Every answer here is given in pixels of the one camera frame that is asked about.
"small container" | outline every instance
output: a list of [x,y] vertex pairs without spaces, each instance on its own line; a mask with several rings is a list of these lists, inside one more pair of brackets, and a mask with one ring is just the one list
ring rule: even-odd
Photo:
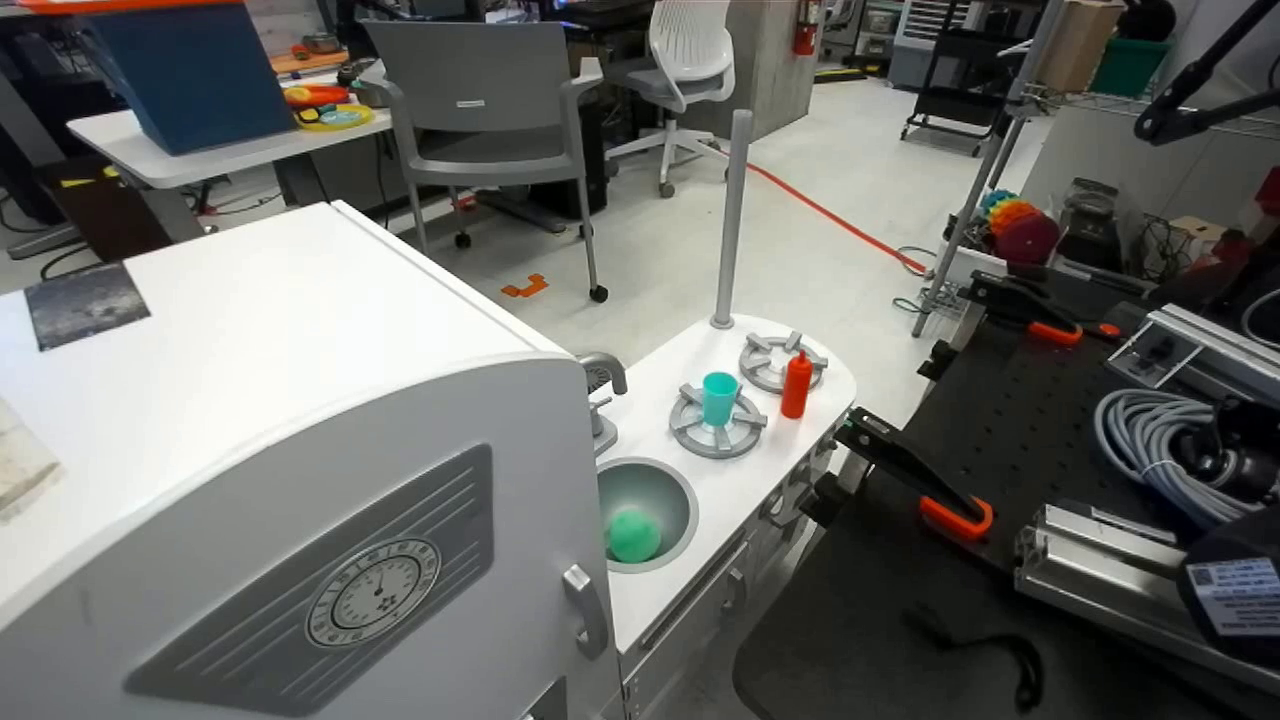
[[797,353],[785,368],[785,399],[781,399],[781,414],[789,420],[798,420],[805,416],[805,405],[809,405],[809,389],[811,389],[811,359],[805,353]]
[[741,392],[735,376],[707,372],[703,376],[703,426],[724,428],[730,420],[735,392]]

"gray floor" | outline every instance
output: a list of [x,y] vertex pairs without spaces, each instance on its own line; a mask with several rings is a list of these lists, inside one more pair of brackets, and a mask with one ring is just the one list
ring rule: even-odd
[[[882,243],[935,248],[948,212],[958,208],[974,178],[974,160],[969,141],[921,135],[899,146],[894,131],[912,102],[881,81],[818,83],[798,123],[753,146],[753,165],[781,172]],[[1004,188],[1025,184],[1043,131],[1047,123],[1025,131]],[[656,200],[652,184],[652,156],[628,160],[610,182],[606,208],[596,217],[606,303],[588,300],[584,253],[571,232],[546,235],[485,217],[471,229],[471,253],[454,253],[441,235],[429,256],[571,353],[604,350],[619,359],[638,359],[662,336],[710,317],[724,160],[700,156],[684,165],[670,200]],[[230,229],[279,208],[279,200],[266,200],[243,212],[257,197],[266,200],[273,182],[265,172],[236,178],[217,205],[230,200],[241,212],[217,223]],[[43,259],[0,259],[0,291],[32,285]],[[527,273],[546,277],[551,288],[527,300],[498,291],[504,285],[524,285]],[[931,342],[953,333],[953,322],[935,322],[921,342],[909,336],[912,317],[890,308],[890,295],[915,300],[915,291],[921,280],[890,256],[853,241],[760,178],[748,182],[735,313],[773,317],[822,342],[860,376],[860,405],[894,426],[924,395],[915,364]],[[730,699],[729,668],[730,652],[721,652],[680,716],[744,716]]]

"coiled cable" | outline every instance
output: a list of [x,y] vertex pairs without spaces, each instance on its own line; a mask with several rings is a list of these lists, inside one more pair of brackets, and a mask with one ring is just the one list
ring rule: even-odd
[[1213,428],[1217,414],[1204,399],[1121,389],[1090,407],[1090,436],[1098,454],[1134,483],[1161,491],[1190,525],[1217,529],[1260,511],[1263,503],[1243,503],[1204,479],[1195,479],[1176,455],[1172,440],[1184,428]]

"small bottle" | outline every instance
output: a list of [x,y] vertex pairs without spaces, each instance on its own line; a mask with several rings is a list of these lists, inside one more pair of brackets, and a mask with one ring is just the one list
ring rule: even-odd
[[811,359],[805,353],[797,353],[785,368],[785,405],[781,414],[789,420],[798,420],[805,416],[805,399],[809,399],[809,384],[811,384]]

